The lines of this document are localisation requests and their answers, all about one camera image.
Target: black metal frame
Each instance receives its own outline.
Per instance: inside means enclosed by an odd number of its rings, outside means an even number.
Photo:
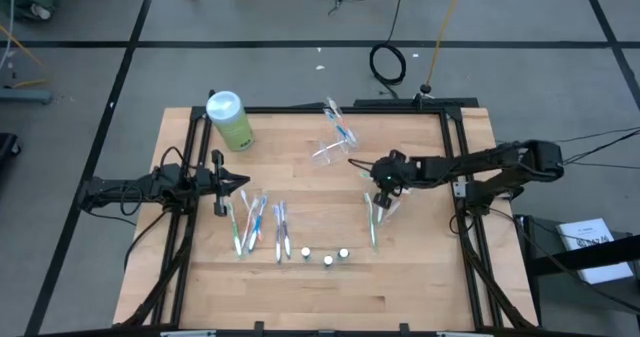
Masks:
[[[420,105],[416,105],[415,101],[389,101],[389,100],[360,100],[356,101],[354,104],[355,107],[344,107],[342,108],[342,112],[345,114],[431,114],[437,115],[440,119],[440,126],[442,128],[442,141],[445,149],[445,154],[447,157],[453,157],[453,144],[451,141],[451,134],[449,131],[448,120],[451,117],[455,121],[456,133],[458,137],[458,141],[460,143],[460,152],[462,154],[468,153],[468,146],[466,141],[466,135],[464,133],[464,126],[462,124],[462,114],[460,108],[462,107],[478,107],[478,102],[476,99],[467,98],[467,99],[442,99],[437,101],[425,100]],[[322,108],[320,106],[299,106],[299,107],[247,107],[246,112],[249,114],[320,114],[322,113]],[[191,120],[189,124],[189,129],[187,131],[187,142],[185,144],[184,156],[185,160],[189,161],[193,154],[193,146],[194,146],[194,137],[195,130],[197,128],[197,123],[205,113],[204,107],[193,107],[191,111]],[[209,141],[209,131],[210,127],[205,127],[205,132],[203,132],[203,139],[200,145],[200,155],[198,159],[198,163],[203,163],[204,158],[206,157],[206,151]],[[456,214],[458,216],[463,216],[464,211],[461,210],[461,206],[456,203],[455,197],[453,198],[454,208],[456,209]],[[187,219],[187,231],[185,231],[184,238],[188,238],[190,241],[193,238],[193,226],[195,226],[195,219],[197,215],[197,201],[194,201],[196,206],[194,206],[193,213],[188,215]],[[162,270],[161,272],[166,271],[167,265],[169,261],[171,261],[173,256],[173,251],[175,248],[176,238],[178,236],[178,223],[180,216],[172,215],[171,223],[169,226],[167,241],[165,244],[165,251],[163,256]],[[459,228],[464,229],[464,217],[458,218]],[[480,226],[476,228],[476,237],[478,242],[478,247],[481,251],[481,257],[485,267],[491,273],[491,262],[489,260],[489,251],[486,242],[486,236],[484,232],[484,228],[482,226],[482,219],[479,218],[476,221],[476,226]],[[176,286],[176,291],[173,300],[173,306],[171,311],[171,326],[179,326],[180,324],[180,313],[182,310],[182,302],[184,299],[184,293],[186,289],[186,272],[188,268],[189,260],[187,259],[183,266],[181,266],[178,272],[178,284]],[[477,282],[475,278],[475,272],[471,266],[471,264],[465,260],[465,274],[467,278],[467,288],[470,296],[471,303],[471,313],[473,316],[474,326],[476,330],[485,327],[482,320],[482,310],[480,305],[480,297],[478,294]],[[161,297],[156,305],[151,323],[159,324],[161,323],[161,316],[164,308],[164,296]],[[493,318],[493,325],[497,327],[502,327],[502,318],[500,315],[500,310],[498,305],[493,298],[489,294],[489,303],[491,308],[491,314]],[[389,335],[397,335],[397,332],[392,332]]]
[[[639,246],[640,235],[637,235],[573,251],[556,253],[553,258],[569,271],[577,271],[638,260],[640,259]],[[564,272],[549,257],[538,257],[531,260],[529,268],[533,276]]]
[[[359,100],[356,101],[354,107],[342,108],[344,114],[432,114],[437,115],[440,119],[440,126],[442,129],[442,141],[445,149],[445,155],[447,157],[453,157],[453,143],[451,140],[451,133],[449,130],[448,121],[452,119],[456,128],[456,134],[458,137],[458,143],[460,145],[460,153],[468,153],[468,145],[466,135],[464,132],[464,125],[462,121],[461,108],[463,107],[478,107],[476,99],[442,99],[437,101],[422,101],[419,98],[403,101],[388,101],[388,100]],[[254,114],[318,114],[322,113],[322,106],[314,104],[307,106],[297,107],[249,107],[246,108],[247,113]],[[187,140],[185,143],[184,156],[185,161],[181,168],[183,169],[183,176],[186,176],[187,163],[193,156],[193,148],[195,145],[195,134],[198,127],[198,123],[204,121],[205,126],[202,133],[202,139],[200,141],[200,151],[198,154],[198,165],[203,165],[206,160],[207,150],[209,145],[210,133],[211,133],[211,121],[205,118],[204,107],[193,107],[190,114],[190,123],[187,131]],[[452,199],[454,203],[454,209],[457,217],[458,230],[465,230],[465,210],[464,204],[460,203],[461,200],[455,197],[452,188]],[[176,238],[178,234],[178,224],[180,215],[172,215],[171,224],[169,226],[167,241],[165,243],[165,251],[162,261],[161,269],[161,281],[156,284],[156,287],[152,293],[146,298],[146,301],[156,300],[156,304],[153,308],[153,314],[151,316],[151,324],[141,326],[142,321],[149,313],[147,309],[140,315],[132,316],[127,322],[134,320],[134,323],[125,323],[124,325],[116,325],[111,329],[100,329],[90,331],[78,331],[78,332],[66,332],[56,333],[47,336],[56,337],[73,337],[73,336],[92,336],[92,337],[106,337],[106,336],[159,336],[161,332],[179,331],[180,314],[182,311],[182,304],[184,301],[184,293],[186,290],[186,277],[188,267],[190,263],[190,252],[193,243],[194,229],[197,218],[198,198],[194,198],[191,201],[190,213],[187,214],[187,223],[184,231],[184,237],[180,245],[180,249],[174,254],[174,248],[176,245]],[[460,243],[462,247],[462,253],[465,254],[464,268],[467,279],[467,288],[469,291],[469,303],[471,305],[471,313],[474,322],[474,331],[476,333],[491,334],[493,336],[581,336],[572,333],[550,332],[531,328],[504,328],[502,325],[501,311],[498,307],[497,300],[502,302],[506,299],[504,293],[500,290],[499,286],[492,281],[493,274],[491,271],[491,262],[489,259],[489,250],[486,242],[486,235],[484,227],[482,225],[482,219],[474,217],[476,224],[476,238],[477,246],[480,253],[478,256],[472,256],[473,261],[469,261],[469,248],[470,239],[468,234],[459,234]],[[166,284],[172,279],[175,271],[178,271],[178,283],[176,285],[176,291],[174,294],[174,300],[172,303],[171,318],[168,324],[161,323],[162,311],[165,304],[166,296]],[[480,304],[480,296],[478,294],[477,281],[475,274],[478,273],[485,283],[493,285],[492,290],[496,291],[496,295],[490,293],[487,289],[487,296],[489,301],[489,307],[491,309],[491,316],[493,320],[493,326],[486,326],[483,322],[482,307]],[[275,331],[265,330],[264,322],[256,321],[254,329],[252,330],[212,330],[215,331],[211,335],[215,336],[439,336],[439,332],[422,331],[422,332],[410,332],[409,325],[407,323],[399,323],[398,331]]]

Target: blue toothbrush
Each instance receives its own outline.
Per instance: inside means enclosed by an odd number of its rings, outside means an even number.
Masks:
[[[249,239],[249,252],[253,252],[253,248],[256,246],[256,239],[258,238],[258,231],[260,230],[260,224],[262,223],[262,212],[264,212],[264,206],[267,205],[267,196],[262,196],[260,201],[260,214],[256,218],[256,225],[251,232],[251,239]]]

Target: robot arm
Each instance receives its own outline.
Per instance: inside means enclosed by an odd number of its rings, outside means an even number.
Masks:
[[[180,165],[174,163],[155,167],[153,171],[135,180],[104,180],[94,177],[85,182],[78,195],[78,204],[84,211],[104,207],[110,203],[157,202],[163,207],[189,212],[190,200],[195,196],[216,195],[214,213],[226,216],[223,198],[249,182],[248,176],[228,172],[224,156],[220,151],[211,153],[214,171],[197,166],[195,174],[189,176]]]
[[[512,142],[455,158],[409,157],[408,161],[392,150],[371,168],[371,178],[380,188],[374,203],[389,208],[389,194],[397,197],[402,188],[434,188],[460,176],[497,169],[502,172],[487,181],[457,183],[456,197],[464,197],[467,207],[486,214],[496,196],[511,193],[515,198],[527,182],[552,182],[564,174],[560,147],[547,141]]]

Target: toothbrush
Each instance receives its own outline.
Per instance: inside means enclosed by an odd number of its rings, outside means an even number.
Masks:
[[[276,217],[276,262],[282,262],[282,247],[280,246],[280,207],[273,205],[273,215]]]
[[[247,202],[247,193],[244,190],[240,190],[240,196],[242,196],[242,201],[244,202],[245,207],[247,207],[247,210],[249,210],[250,207],[249,202]]]
[[[238,237],[238,224],[236,223],[236,216],[233,214],[233,205],[227,203],[227,210],[231,214],[231,225],[233,226],[233,243],[236,246],[236,253],[238,256],[242,256],[242,246],[240,246],[240,237]]]
[[[244,205],[247,207],[247,210],[251,209],[249,207],[249,202],[247,202],[247,193],[244,190],[240,190],[240,196],[242,196],[242,201],[244,202]],[[255,218],[252,218],[251,221],[253,223],[256,222]],[[258,231],[258,241],[262,241],[262,231]]]
[[[376,228],[373,222],[373,204],[371,203],[371,197],[369,193],[364,194],[364,200],[367,202],[367,206],[369,207],[369,229],[371,230],[371,244],[373,249],[376,249]]]
[[[378,224],[382,222],[382,207],[378,206]]]
[[[331,107],[331,110],[335,114],[336,119],[340,124],[340,126],[336,126],[336,127],[342,127],[342,128],[338,128],[340,133],[342,133],[345,136],[345,138],[347,138],[350,144],[355,145],[357,143],[356,136],[353,134],[353,132],[351,132],[351,129],[349,128],[349,126],[347,126],[347,122],[344,120],[344,116],[342,115],[342,111],[340,110],[340,107],[338,107],[336,102],[333,99],[331,99],[331,97],[327,97],[327,100],[329,100],[329,106]]]
[[[247,235],[249,234],[249,227],[251,226],[251,214],[253,213],[253,210],[256,208],[257,205],[258,205],[258,200],[254,198],[253,201],[251,202],[251,208],[249,208],[249,214],[247,215],[247,226],[244,229],[244,235],[242,236],[242,243],[240,244],[240,247],[242,248],[244,248],[244,243],[247,241]]]
[[[249,253],[253,252],[253,248],[256,246],[256,239],[258,238],[258,231],[260,230],[260,224],[262,223],[262,213],[264,212],[264,206],[267,204],[267,196],[262,196],[260,201],[260,214],[256,218],[256,225],[251,232],[251,239],[249,239]]]
[[[282,220],[282,232],[284,233],[284,253],[287,259],[291,259],[291,241],[287,230],[287,203],[280,201],[280,219]]]

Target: gray floor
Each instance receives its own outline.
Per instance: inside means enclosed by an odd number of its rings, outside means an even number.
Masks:
[[[394,38],[434,39],[450,0],[403,0]],[[619,40],[640,40],[638,0],[600,0]],[[61,0],[55,19],[16,26],[21,40],[127,41],[142,0]],[[384,39],[395,0],[153,0],[143,41]],[[0,18],[6,26],[6,20]],[[447,39],[605,41],[588,0],[460,0]],[[433,53],[404,48],[410,97]],[[0,131],[25,148],[0,185],[1,336],[24,332],[65,221],[124,50],[33,49],[49,66],[48,106],[0,104]],[[640,71],[640,50],[624,54]],[[287,106],[333,96],[386,98],[372,78],[368,48],[137,49],[99,159],[96,175],[126,178],[149,168],[162,111],[202,104],[210,88],[236,91],[250,106]],[[397,68],[378,58],[381,71]],[[22,52],[0,81],[40,78]],[[444,49],[432,83],[439,97],[477,97],[489,108],[497,139],[560,139],[638,125],[640,112],[609,49]],[[608,141],[563,146],[569,156]],[[638,165],[640,140],[590,162]],[[515,210],[558,221],[602,217],[610,228],[640,232],[640,172],[567,167],[554,184],[531,185]],[[42,332],[109,326],[133,229],[81,216]],[[634,318],[543,300],[545,326],[610,335],[637,334]]]

